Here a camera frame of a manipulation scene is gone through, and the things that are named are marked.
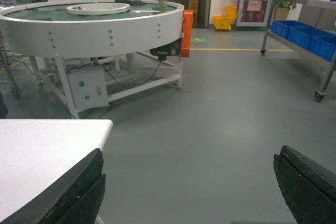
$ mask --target pink paper sign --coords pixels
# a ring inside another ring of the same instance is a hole
[[[262,1],[249,1],[247,5],[248,12],[259,12],[261,11]]]

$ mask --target green floor marker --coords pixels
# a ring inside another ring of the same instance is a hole
[[[206,42],[205,38],[191,38],[191,42]]]

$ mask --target caster wheel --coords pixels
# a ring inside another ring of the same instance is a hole
[[[315,92],[315,101],[316,102],[321,102],[324,98],[324,95],[323,94],[320,94],[318,92]]]

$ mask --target orange panel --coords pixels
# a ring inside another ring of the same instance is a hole
[[[189,58],[191,46],[191,33],[193,29],[193,10],[184,10],[184,22],[182,32],[184,37],[181,44],[181,56]]]

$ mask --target green conveyor surface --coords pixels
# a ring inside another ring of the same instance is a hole
[[[44,21],[93,21],[93,20],[110,20],[110,19],[125,19],[138,18],[144,16],[157,15],[158,12],[139,12],[141,10],[159,10],[158,4],[146,4],[144,6],[131,6],[130,10],[125,13],[107,14],[107,15],[76,15],[67,12],[68,6],[79,5],[81,3],[68,5],[51,5],[45,7],[38,7],[17,12],[8,13],[5,16],[10,18],[24,19],[24,20],[44,20]],[[175,10],[175,7],[168,6],[167,11]]]

